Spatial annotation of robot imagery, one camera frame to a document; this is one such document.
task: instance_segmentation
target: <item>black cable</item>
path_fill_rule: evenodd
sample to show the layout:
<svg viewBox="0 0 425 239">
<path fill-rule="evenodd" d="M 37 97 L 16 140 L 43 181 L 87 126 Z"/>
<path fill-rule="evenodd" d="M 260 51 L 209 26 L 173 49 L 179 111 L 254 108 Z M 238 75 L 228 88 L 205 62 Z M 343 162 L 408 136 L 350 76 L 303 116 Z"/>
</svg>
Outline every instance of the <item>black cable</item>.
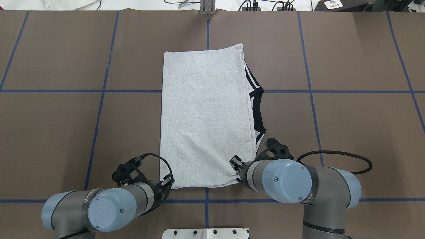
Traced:
<svg viewBox="0 0 425 239">
<path fill-rule="evenodd" d="M 72 234 L 69 234 L 67 236 L 63 236 L 63 237 L 61 237 L 59 239 L 68 239 L 68 238 L 71 238 L 73 236 L 78 236 L 78 235 L 83 234 L 83 233 L 86 233 L 86 232 L 89 232 L 89 231 L 87 230 L 87 228 L 84 228 L 82 231 L 79 231 L 79 232 L 76 232 L 76 233 L 72 233 Z"/>
<path fill-rule="evenodd" d="M 242 9 L 242 6 L 246 3 L 246 10 L 248 10 L 248 2 L 249 2 L 249 7 L 251 7 L 251 0 L 245 0 L 240 6 L 238 11 L 240 11 Z"/>
<path fill-rule="evenodd" d="M 166 0 L 163 0 L 163 1 L 164 1 L 164 3 L 169 3 L 169 4 L 180 4 L 180 3 L 184 3 L 184 1 L 183 2 L 178 2 L 178 3 L 167 2 Z"/>
<path fill-rule="evenodd" d="M 388 5 L 388 9 L 392 10 L 393 9 L 393 1 L 392 0 L 386 0 L 385 2 Z"/>
<path fill-rule="evenodd" d="M 96 11 L 100 9 L 100 6 L 102 6 L 102 1 L 100 1 L 99 6 L 96 8 Z"/>
<path fill-rule="evenodd" d="M 357 172 L 351 172 L 352 174 L 364 174 L 364 173 L 367 173 L 370 170 L 372 170 L 372 162 L 369 159 L 367 159 L 366 157 L 363 157 L 363 156 L 360 156 L 360 155 L 357 155 L 357 154 L 342 152 L 342 151 L 332 151 L 332 150 L 311 151 L 311 152 L 308 152 L 308 153 L 305 153 L 305 154 L 299 156 L 298 159 L 297 159 L 297 162 L 301 163 L 301 159 L 303 159 L 303 158 L 305 158 L 309 155 L 312 155 L 312 154 L 339 154 L 339 155 L 345 155 L 345 156 L 350 156 L 350 157 L 353 157 L 353 158 L 361 159 L 361 160 L 365 161 L 366 163 L 368 163 L 369 166 L 368 166 L 367 169 L 362 170 L 362 171 L 357 171 Z"/>
<path fill-rule="evenodd" d="M 397 0 L 390 0 L 390 11 L 392 11 L 397 6 Z"/>
<path fill-rule="evenodd" d="M 287 1 L 285 3 L 285 5 L 282 7 L 281 11 L 286 11 L 286 10 L 289 11 L 290 5 L 291 5 L 291 3 L 289 1 Z"/>
<path fill-rule="evenodd" d="M 151 155 L 151 156 L 155 156 L 155 157 L 157 157 L 157 158 L 159 158 L 160 160 L 162 160 L 166 165 L 167 165 L 167 167 L 168 167 L 168 170 L 170 171 L 170 177 L 171 177 L 171 183 L 170 183 L 170 186 L 168 187 L 168 191 L 167 191 L 167 193 L 165 194 L 165 196 L 164 196 L 164 198 L 161 200 L 161 201 L 159 201 L 159 203 L 156 205 L 156 206 L 154 206 L 153 208 L 151 208 L 151 209 L 149 209 L 148 211 L 146 211 L 145 213 L 143 213 L 142 215 L 140 215 L 140 216 L 143 216 L 143 215 L 145 215 L 145 214 L 148 214 L 148 213 L 150 213 L 151 211 L 153 211 L 153 210 L 155 210 L 157 207 L 159 207 L 166 199 L 167 199 L 167 197 L 168 197 L 168 195 L 170 194 L 170 191 L 171 191 L 171 185 L 173 185 L 173 181 L 174 181 L 174 177 L 173 177 L 173 172 L 171 171 L 171 167 L 170 167 L 170 165 L 168 164 L 168 162 L 163 158 L 163 157 L 161 157 L 161 156 L 159 156 L 159 155 L 157 155 L 157 154 L 153 154 L 153 153 L 146 153 L 146 154 L 143 154 L 143 155 L 141 155 L 141 156 L 143 156 L 143 158 L 142 158 L 142 160 L 146 157 L 146 156 L 148 156 L 148 155 Z"/>
<path fill-rule="evenodd" d="M 402 2 L 401 2 L 401 5 L 400 5 L 400 8 L 398 9 L 398 12 L 402 12 L 403 11 L 403 9 L 404 9 L 404 3 L 405 3 L 405 1 L 406 0 L 403 0 Z"/>
<path fill-rule="evenodd" d="M 275 5 L 273 6 L 272 11 L 275 9 L 275 7 L 276 7 L 276 5 L 277 5 L 278 3 L 281 3 L 281 4 L 282 4 L 282 8 L 283 8 L 283 6 L 284 6 L 284 4 L 285 4 L 283 1 L 277 1 L 277 2 L 275 3 Z"/>
<path fill-rule="evenodd" d="M 293 11 L 294 10 L 294 4 L 292 4 L 295 0 L 292 0 L 292 2 L 289 2 L 289 6 L 288 6 L 288 11 Z"/>
</svg>

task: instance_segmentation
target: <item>white floor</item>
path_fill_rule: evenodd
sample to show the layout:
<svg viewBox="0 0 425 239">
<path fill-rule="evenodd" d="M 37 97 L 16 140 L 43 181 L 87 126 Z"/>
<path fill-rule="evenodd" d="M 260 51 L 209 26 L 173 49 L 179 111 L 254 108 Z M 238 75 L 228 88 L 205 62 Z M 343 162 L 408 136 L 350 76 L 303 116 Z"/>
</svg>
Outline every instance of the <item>white floor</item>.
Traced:
<svg viewBox="0 0 425 239">
<path fill-rule="evenodd" d="M 83 5 L 78 5 L 77 2 L 95 2 L 98 0 L 0 0 L 0 6 L 5 10 L 47 10 L 45 4 L 51 4 L 55 6 L 56 3 L 72 3 L 72 6 L 80 7 Z M 168 2 L 181 2 L 182 0 L 167 0 Z M 240 4 L 244 0 L 216 0 L 216 8 L 224 9 L 228 11 L 237 11 Z M 316 6 L 318 0 L 312 0 L 313 8 Z M 259 0 L 258 6 L 262 11 L 271 11 L 274 3 Z M 310 0 L 294 0 L 294 7 L 297 11 L 311 11 Z M 86 7 L 84 10 L 96 10 L 99 6 L 99 2 Z M 425 12 L 425 7 L 423 5 L 418 5 L 411 3 L 410 9 L 416 10 L 418 12 Z M 73 10 L 76 7 L 65 7 L 60 8 L 57 5 L 56 9 L 58 10 Z M 137 9 L 137 10 L 178 10 L 178 4 L 168 4 L 163 0 L 103 0 L 100 10 L 122 10 L 122 9 Z M 187 9 L 199 9 L 199 3 L 186 3 L 180 8 L 180 10 Z"/>
</svg>

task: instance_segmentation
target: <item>blue tape line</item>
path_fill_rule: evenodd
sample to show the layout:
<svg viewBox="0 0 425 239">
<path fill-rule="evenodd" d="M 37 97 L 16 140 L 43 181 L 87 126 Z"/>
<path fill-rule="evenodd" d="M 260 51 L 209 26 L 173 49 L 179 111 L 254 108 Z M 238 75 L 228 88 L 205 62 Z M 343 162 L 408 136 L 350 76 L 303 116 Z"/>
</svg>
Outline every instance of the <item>blue tape line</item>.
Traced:
<svg viewBox="0 0 425 239">
<path fill-rule="evenodd" d="M 305 90 L 282 90 L 282 91 L 265 90 L 264 93 L 310 93 L 310 91 L 305 91 Z"/>
<path fill-rule="evenodd" d="M 45 203 L 46 199 L 0 199 L 0 203 Z M 425 198 L 361 198 L 359 202 L 425 202 Z M 164 203 L 206 203 L 204 199 L 167 199 Z M 279 203 L 273 199 L 209 199 L 208 203 Z"/>
<path fill-rule="evenodd" d="M 162 90 L 105 90 L 106 93 L 162 93 Z"/>
<path fill-rule="evenodd" d="M 205 199 L 167 199 L 164 203 L 205 203 Z"/>
<path fill-rule="evenodd" d="M 15 55 L 16 48 L 18 47 L 19 40 L 21 39 L 22 32 L 24 30 L 26 21 L 28 19 L 28 15 L 29 15 L 29 11 L 27 11 L 25 15 L 24 21 L 21 26 L 21 30 L 19 31 L 19 34 L 18 34 L 18 38 L 16 39 L 15 46 L 13 47 L 12 54 L 10 55 L 9 62 L 7 63 L 7 66 L 6 66 L 6 70 L 4 71 L 3 79 L 1 80 L 1 83 L 0 83 L 0 90 L 3 88 L 7 73 L 9 72 L 9 67 L 10 67 L 10 64 L 12 63 L 13 56 Z"/>
<path fill-rule="evenodd" d="M 45 203 L 47 199 L 0 199 L 0 203 Z"/>
<path fill-rule="evenodd" d="M 205 188 L 205 228 L 209 228 L 210 227 L 210 222 L 209 222 L 209 215 L 208 215 L 208 210 L 209 210 L 209 202 L 210 202 L 210 189 L 209 188 Z"/>
<path fill-rule="evenodd" d="M 333 91 L 313 90 L 313 93 L 410 93 L 410 91 Z"/>
<path fill-rule="evenodd" d="M 210 199 L 210 203 L 270 203 L 273 199 Z"/>
<path fill-rule="evenodd" d="M 207 51 L 210 49 L 210 20 L 207 21 Z"/>
<path fill-rule="evenodd" d="M 359 202 L 425 202 L 425 198 L 361 198 Z"/>
<path fill-rule="evenodd" d="M 0 90 L 4 93 L 102 93 L 103 90 Z M 309 90 L 265 90 L 265 93 L 310 93 Z M 105 90 L 105 93 L 162 93 L 162 90 Z M 312 93 L 384 93 L 405 94 L 411 91 L 344 91 L 344 90 L 312 90 Z"/>
<path fill-rule="evenodd" d="M 403 58 L 402 58 L 401 53 L 400 53 L 400 49 L 399 49 L 398 44 L 397 44 L 397 40 L 396 40 L 396 36 L 394 34 L 393 24 L 391 23 L 389 11 L 387 11 L 387 18 L 388 18 L 388 24 L 390 25 L 391 35 L 393 36 L 394 45 L 396 46 L 397 54 L 399 55 L 401 66 L 403 68 L 404 76 L 406 77 L 407 84 L 409 85 L 409 89 L 410 89 L 410 92 L 412 94 L 413 102 L 415 103 L 416 111 L 418 112 L 419 120 L 422 124 L 422 130 L 425 133 L 425 123 L 424 123 L 424 120 L 422 118 L 421 111 L 419 110 L 418 102 L 416 101 L 415 93 L 413 91 L 412 84 L 410 82 L 409 76 L 407 75 L 407 70 L 406 70 L 406 67 L 404 65 Z"/>
<path fill-rule="evenodd" d="M 112 34 L 112 41 L 110 43 L 110 48 L 111 49 L 110 49 L 110 53 L 109 53 L 108 65 L 106 67 L 105 80 L 103 82 L 102 96 L 100 97 L 99 111 L 97 113 L 96 127 L 94 129 L 94 136 L 93 136 L 93 143 L 91 144 L 90 159 L 88 161 L 88 168 L 87 168 L 87 175 L 86 175 L 86 178 L 85 178 L 84 190 L 87 190 L 87 188 L 88 188 L 88 182 L 89 182 L 89 179 L 90 179 L 91 165 L 93 164 L 94 146 L 96 144 L 97 132 L 99 131 L 100 114 L 102 112 L 103 99 L 105 98 L 106 83 L 108 81 L 109 68 L 110 68 L 110 65 L 111 65 L 112 52 L 113 52 L 113 43 L 115 41 L 115 34 L 116 34 L 116 27 L 118 25 L 118 18 L 119 18 L 119 11 L 116 12 L 115 26 L 114 26 L 113 34 Z"/>
<path fill-rule="evenodd" d="M 313 120 L 314 120 L 314 128 L 316 130 L 316 140 L 317 144 L 319 145 L 319 150 L 322 150 L 322 145 L 320 144 L 320 136 L 319 136 L 319 128 L 317 126 L 317 117 L 316 117 L 316 109 L 315 109 L 315 103 L 313 100 L 313 91 L 312 91 L 312 83 L 310 81 L 310 72 L 309 72 L 309 65 L 307 64 L 307 54 L 306 54 L 306 46 L 304 44 L 304 36 L 303 36 L 303 27 L 301 25 L 301 15 L 300 12 L 297 12 L 298 15 L 298 25 L 300 27 L 300 35 L 301 35 L 301 45 L 303 47 L 303 55 L 304 55 L 304 65 L 306 67 L 306 74 L 307 74 L 307 82 L 309 84 L 309 93 L 310 93 L 310 103 L 312 105 L 312 111 L 313 111 Z M 323 162 L 323 155 L 320 154 L 320 163 L 322 164 L 322 167 L 325 166 Z"/>
<path fill-rule="evenodd" d="M 5 93 L 101 93 L 102 90 L 1 90 Z"/>
</svg>

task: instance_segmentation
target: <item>white label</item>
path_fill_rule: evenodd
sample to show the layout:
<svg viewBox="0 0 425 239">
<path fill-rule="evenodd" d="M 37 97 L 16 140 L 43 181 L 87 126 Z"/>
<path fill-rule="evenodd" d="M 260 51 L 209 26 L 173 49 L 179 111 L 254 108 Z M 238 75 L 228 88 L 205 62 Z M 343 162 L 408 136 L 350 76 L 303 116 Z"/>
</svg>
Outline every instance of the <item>white label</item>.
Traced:
<svg viewBox="0 0 425 239">
<path fill-rule="evenodd" d="M 331 1 L 324 2 L 324 4 L 326 5 L 328 9 L 337 9 L 337 8 L 343 7 L 343 4 L 341 3 L 340 0 L 331 0 Z"/>
</svg>

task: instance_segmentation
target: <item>cable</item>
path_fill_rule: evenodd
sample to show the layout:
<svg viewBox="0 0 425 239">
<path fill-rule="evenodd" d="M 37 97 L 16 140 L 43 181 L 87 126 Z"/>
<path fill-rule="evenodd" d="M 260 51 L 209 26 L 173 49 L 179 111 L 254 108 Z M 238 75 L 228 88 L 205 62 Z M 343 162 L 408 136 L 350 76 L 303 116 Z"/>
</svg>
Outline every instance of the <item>cable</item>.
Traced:
<svg viewBox="0 0 425 239">
<path fill-rule="evenodd" d="M 100 1 L 99 6 L 96 8 L 96 11 L 100 9 L 100 6 L 102 6 L 102 1 Z"/>
<path fill-rule="evenodd" d="M 285 4 L 283 1 L 277 1 L 277 2 L 275 2 L 275 5 L 273 6 L 272 11 L 275 9 L 275 7 L 276 7 L 276 5 L 277 5 L 278 3 L 281 3 L 281 4 L 282 4 L 282 8 L 283 8 L 283 6 L 284 6 L 284 4 Z"/>
<path fill-rule="evenodd" d="M 86 232 L 89 232 L 89 231 L 87 230 L 87 228 L 84 228 L 82 231 L 79 231 L 79 232 L 76 232 L 76 233 L 72 233 L 72 234 L 69 234 L 67 236 L 63 236 L 63 237 L 61 237 L 59 239 L 68 239 L 68 238 L 71 238 L 73 236 L 78 236 L 78 235 L 83 234 L 83 233 L 86 233 Z"/>
<path fill-rule="evenodd" d="M 292 4 L 294 1 L 295 0 L 292 0 L 292 2 L 287 1 L 280 11 L 292 11 L 294 9 L 294 5 Z"/>
<path fill-rule="evenodd" d="M 280 9 L 280 10 L 278 10 L 278 9 L 276 8 L 276 11 L 285 11 L 287 6 L 288 6 L 288 2 L 285 2 L 285 4 L 281 7 L 281 9 Z"/>
<path fill-rule="evenodd" d="M 143 215 L 148 214 L 151 211 L 155 210 L 157 207 L 159 207 L 167 199 L 167 197 L 168 197 L 168 195 L 170 194 L 170 191 L 171 191 L 171 185 L 173 185 L 172 182 L 174 181 L 173 172 L 171 171 L 171 167 L 170 167 L 170 165 L 168 164 L 168 162 L 163 157 L 161 157 L 161 156 L 159 156 L 157 154 L 153 154 L 153 153 L 145 153 L 145 154 L 143 154 L 143 155 L 140 156 L 142 158 L 140 161 L 142 161 L 148 155 L 155 156 L 155 157 L 159 158 L 160 160 L 162 160 L 167 165 L 168 170 L 170 171 L 171 183 L 170 183 L 170 186 L 168 187 L 168 191 L 165 194 L 164 198 L 156 206 L 154 206 L 153 208 L 149 209 L 148 211 L 146 211 L 145 213 L 143 213 L 140 216 L 143 216 Z"/>
<path fill-rule="evenodd" d="M 249 2 L 249 8 L 251 8 L 251 0 L 245 0 L 240 6 L 239 6 L 239 9 L 238 9 L 238 11 L 240 11 L 241 9 L 242 9 L 242 6 L 244 5 L 244 3 L 246 3 L 246 10 L 248 11 L 248 2 Z"/>
<path fill-rule="evenodd" d="M 164 1 L 164 3 L 169 3 L 169 4 L 180 4 L 180 3 L 184 3 L 184 1 L 183 2 L 175 2 L 175 3 L 167 2 L 166 0 L 163 0 L 163 1 Z"/>
<path fill-rule="evenodd" d="M 401 2 L 401 5 L 400 5 L 400 8 L 398 9 L 398 12 L 402 12 L 402 11 L 403 11 L 403 9 L 405 8 L 405 7 L 403 7 L 403 6 L 404 6 L 405 1 L 406 1 L 406 0 L 403 0 L 403 1 Z"/>
<path fill-rule="evenodd" d="M 301 159 L 303 159 L 303 158 L 305 158 L 309 155 L 312 155 L 312 154 L 339 154 L 339 155 L 345 155 L 345 156 L 350 156 L 350 157 L 353 157 L 353 158 L 361 159 L 361 160 L 365 161 L 366 163 L 368 163 L 369 166 L 368 166 L 367 169 L 362 170 L 362 171 L 358 171 L 358 172 L 351 172 L 352 174 L 364 174 L 364 173 L 367 173 L 370 170 L 372 170 L 372 162 L 369 159 L 367 159 L 363 156 L 357 155 L 357 154 L 351 154 L 351 153 L 342 152 L 342 151 L 332 151 L 332 150 L 311 151 L 311 152 L 308 152 L 308 153 L 305 153 L 305 154 L 299 156 L 298 159 L 297 159 L 297 162 L 301 163 Z"/>
</svg>

